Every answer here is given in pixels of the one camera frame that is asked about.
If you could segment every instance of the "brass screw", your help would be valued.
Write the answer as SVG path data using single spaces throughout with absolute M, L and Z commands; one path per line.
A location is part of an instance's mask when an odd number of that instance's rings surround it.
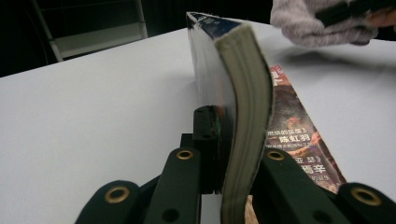
M 274 161 L 283 161 L 285 160 L 285 156 L 277 151 L 268 151 L 267 157 Z
M 129 193 L 130 191 L 124 186 L 113 187 L 106 193 L 105 199 L 108 203 L 121 203 L 128 198 Z
M 361 203 L 365 203 L 371 206 L 379 206 L 382 201 L 372 191 L 363 188 L 354 188 L 351 190 L 353 197 Z
M 189 160 L 194 154 L 189 150 L 181 150 L 177 153 L 177 157 L 183 161 Z

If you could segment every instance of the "screw hole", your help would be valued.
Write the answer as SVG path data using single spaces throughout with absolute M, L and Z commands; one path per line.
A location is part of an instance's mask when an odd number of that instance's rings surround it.
M 105 200 L 108 203 L 122 203 L 128 198 L 129 193 L 130 191 L 123 186 L 114 187 L 106 193 Z
M 354 188 L 351 190 L 353 197 L 361 203 L 371 206 L 379 206 L 382 202 L 381 199 L 372 191 L 363 188 Z
M 181 150 L 177 153 L 177 157 L 183 161 L 189 160 L 194 156 L 191 151 L 188 150 Z
M 166 222 L 174 222 L 178 219 L 178 211 L 176 209 L 167 209 L 163 212 L 163 220 Z
M 274 161 L 283 161 L 285 160 L 285 156 L 277 151 L 269 151 L 267 152 L 267 157 Z

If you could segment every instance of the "white glove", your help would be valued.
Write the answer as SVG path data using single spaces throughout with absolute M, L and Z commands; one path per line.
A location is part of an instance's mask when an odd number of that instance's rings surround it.
M 309 48 L 351 43 L 367 45 L 378 34 L 364 17 L 349 18 L 324 27 L 315 13 L 340 0 L 274 0 L 271 24 L 281 28 L 292 43 Z

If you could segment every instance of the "shelf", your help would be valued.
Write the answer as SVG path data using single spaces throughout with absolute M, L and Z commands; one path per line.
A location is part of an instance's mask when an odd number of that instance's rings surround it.
M 62 58 L 108 49 L 142 39 L 139 23 L 55 38 Z
M 88 1 L 86 3 L 81 2 L 81 1 L 76 1 L 75 4 L 69 3 L 69 2 L 54 2 L 54 1 L 49 1 L 49 2 L 42 2 L 40 1 L 41 11 L 46 12 L 46 11 L 53 11 L 53 10 L 65 10 L 65 9 L 70 9 L 70 8 L 76 8 L 76 7 L 96 7 L 96 6 L 103 6 L 103 5 L 111 5 L 111 4 L 117 4 L 117 3 L 124 3 L 124 2 L 133 2 L 134 0 L 109 0 L 109 1 L 97 1 L 97 2 L 91 2 Z

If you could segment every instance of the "magazine cover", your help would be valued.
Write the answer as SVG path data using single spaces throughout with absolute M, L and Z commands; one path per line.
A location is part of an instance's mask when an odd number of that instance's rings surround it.
M 276 65 L 270 70 L 274 80 L 275 108 L 265 146 L 287 151 L 316 184 L 336 193 L 346 180 L 282 67 Z

